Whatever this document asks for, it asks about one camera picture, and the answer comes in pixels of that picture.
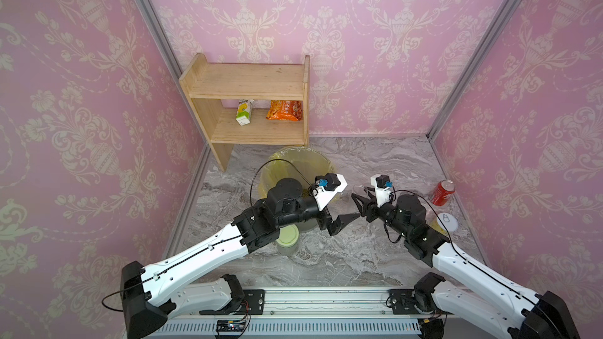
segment black mount bracket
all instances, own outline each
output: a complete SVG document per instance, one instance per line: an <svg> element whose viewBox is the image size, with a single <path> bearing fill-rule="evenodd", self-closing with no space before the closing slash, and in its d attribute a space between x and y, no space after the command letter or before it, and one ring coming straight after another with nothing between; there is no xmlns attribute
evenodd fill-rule
<svg viewBox="0 0 603 339"><path fill-rule="evenodd" d="M389 290L389 297L386 302L387 307L391 308L394 315L422 314L415 307L417 301L413 296L413 292L414 290L411 288Z"/></svg>
<svg viewBox="0 0 603 339"><path fill-rule="evenodd" d="M243 290L243 292L245 292L243 301L246 301L247 305L249 305L249 314L262 315L266 290ZM232 311L232 314L245 314L245 310L245 305L241 304L237 309ZM199 312L199 315L226 315L229 313L214 310L202 310Z"/></svg>

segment shelf board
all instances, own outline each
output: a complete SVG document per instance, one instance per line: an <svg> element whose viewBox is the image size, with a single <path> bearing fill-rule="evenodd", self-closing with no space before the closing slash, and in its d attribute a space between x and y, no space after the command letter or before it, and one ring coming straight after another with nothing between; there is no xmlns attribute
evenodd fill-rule
<svg viewBox="0 0 603 339"><path fill-rule="evenodd" d="M304 145L303 121L266 119L267 109L253 109L252 122L240 125L236 109L222 109L212 143L274 144L283 146Z"/></svg>
<svg viewBox="0 0 603 339"><path fill-rule="evenodd" d="M304 65L208 63L194 99L304 100Z"/></svg>

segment floral wallpaper pattern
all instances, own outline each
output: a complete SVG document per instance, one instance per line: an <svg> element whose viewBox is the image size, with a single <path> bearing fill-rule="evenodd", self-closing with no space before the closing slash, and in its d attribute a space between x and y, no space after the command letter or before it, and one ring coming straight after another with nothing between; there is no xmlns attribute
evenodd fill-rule
<svg viewBox="0 0 603 339"><path fill-rule="evenodd" d="M340 135L426 133L502 3L151 1L183 67L310 55L311 131Z"/></svg>
<svg viewBox="0 0 603 339"><path fill-rule="evenodd" d="M603 319L603 0L522 0L436 139L492 266Z"/></svg>
<svg viewBox="0 0 603 339"><path fill-rule="evenodd" d="M203 140L133 0L0 0L0 81L0 337L120 338Z"/></svg>

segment metal frame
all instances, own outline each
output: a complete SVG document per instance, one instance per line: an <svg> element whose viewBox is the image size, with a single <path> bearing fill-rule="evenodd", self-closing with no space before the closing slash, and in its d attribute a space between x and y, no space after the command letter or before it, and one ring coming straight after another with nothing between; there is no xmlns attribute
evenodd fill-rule
<svg viewBox="0 0 603 339"><path fill-rule="evenodd" d="M194 284L184 288L188 291ZM263 315L253 315L245 336L253 335L417 335L424 315L394 315L386 307L391 289L380 287L263 287ZM218 319L232 315L181 315L149 337L215 334Z"/></svg>
<svg viewBox="0 0 603 339"><path fill-rule="evenodd" d="M159 52L161 53L163 60L165 61L168 70L170 71L172 79L174 79L176 85L179 87L180 83L178 82L178 79L180 79L180 76L182 75L182 69L180 68L180 64L178 64L176 55L174 54L174 50L172 49L170 41L168 40L161 26L161 22L159 21L155 9L153 8L151 0L134 1L138 5L140 14L142 15L142 18L144 19L148 27L149 33L157 44L157 48L159 49ZM189 106L188 101L186 100L184 93L182 92L182 89L179 89L179 92L192 118L192 108ZM197 121L194 122L197 131L203 139L203 152L200 155L199 161L197 162L193 171L191 183L187 189L184 201L182 202L182 206L180 207L180 210L178 212L176 222L174 223L174 228L170 234L170 239L168 240L168 245L166 246L166 249L163 253L163 258L167 258L168 256L171 256L177 252L178 246L180 245L180 242L182 240L184 227L186 225L188 217L193 212L195 206L194 203L197 201L197 196L203 186L203 178L205 177L205 172L207 171L207 165L209 163L210 150L209 147L207 147L207 141L203 137L203 132L201 131L201 128Z"/></svg>
<svg viewBox="0 0 603 339"><path fill-rule="evenodd" d="M456 107L456 104L461 100L461 96L471 81L471 78L478 71L479 66L482 64L488 55L488 52L490 49L492 49L492 46L501 35L505 25L507 25L513 16L513 12L515 12L520 2L521 0L504 0L502 2L499 11L494 16L494 19L490 23L488 30L482 37L478 47L473 52L471 59L469 59L469 62L461 73L461 77L458 79L456 86L453 88L446 102L442 105L438 116L433 121L433 124L427 133L427 138L430 142L433 142L436 139L441 129L444 127L444 124L448 121L448 117L450 117L452 111Z"/></svg>
<svg viewBox="0 0 603 339"><path fill-rule="evenodd" d="M444 162L442 160L442 157L440 156L440 153L438 152L438 149L435 147L434 142L433 141L429 141L429 144L431 145L431 149L433 150L433 154L435 154L435 159L438 161L438 165L440 165L440 168L444 172L444 176L447 179L451 179L450 175L448 174L448 171L446 169L444 169ZM473 236L473 238L475 239L475 243L478 246L479 254L482 256L482 259L484 260L484 264L487 265L487 266L491 265L492 263L488 259L488 253L486 253L486 250L484 249L484 247L482 246L482 244L478 240L478 238L479 238L478 237L478 231L473 227L473 224L471 224L471 221L468 220L467 210L463 206L463 202L461 202L461 200L458 198L457 194L454 194L452 196L452 198L456 201L456 204L461 209L461 214L463 215L463 219L465 220L465 222L467 223L467 226L469 227L469 232L471 232L471 236Z"/></svg>

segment trash bin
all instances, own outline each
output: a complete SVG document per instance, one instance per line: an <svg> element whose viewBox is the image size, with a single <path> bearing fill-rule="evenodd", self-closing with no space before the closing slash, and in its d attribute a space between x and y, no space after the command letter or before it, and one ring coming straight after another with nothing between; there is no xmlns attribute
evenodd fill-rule
<svg viewBox="0 0 603 339"><path fill-rule="evenodd" d="M302 175L310 182L314 182L314 177L324 176L326 173L335 173L335 166L320 152L303 146L286 147L279 150L272 156L272 159L284 159L293 163ZM276 185L283 178L295 178L303 187L303 196L308 196L307 189L310 187L299 173L287 162L271 162L266 165L260 175L258 192L260 198L266 198L268 190ZM305 223L297 223L297 229L300 232L307 232L313 229L318 223L315 219L308 220Z"/></svg>

